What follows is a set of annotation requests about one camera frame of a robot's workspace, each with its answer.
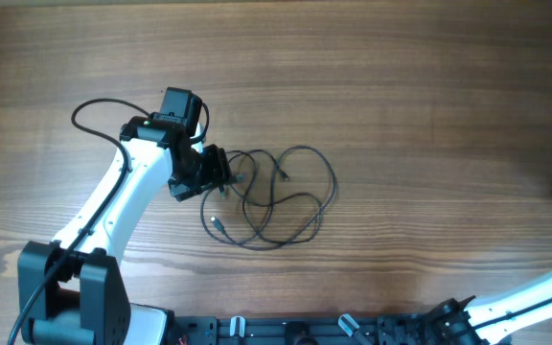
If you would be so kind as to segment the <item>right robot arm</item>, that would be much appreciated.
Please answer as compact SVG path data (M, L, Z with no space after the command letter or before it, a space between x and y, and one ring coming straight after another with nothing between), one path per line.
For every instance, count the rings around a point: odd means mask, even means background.
M552 271L506 292L450 298L423 317L424 344L497 344L552 318Z

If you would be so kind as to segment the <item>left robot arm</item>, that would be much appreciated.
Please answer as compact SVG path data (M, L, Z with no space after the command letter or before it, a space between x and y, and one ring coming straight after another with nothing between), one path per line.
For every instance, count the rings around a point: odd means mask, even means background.
M207 105L168 88L159 111L121 128L116 155L78 214L18 262L20 313L8 341L28 344L184 344L173 311L132 304L120 272L128 241L155 194L178 201L233 180L223 149L203 144Z

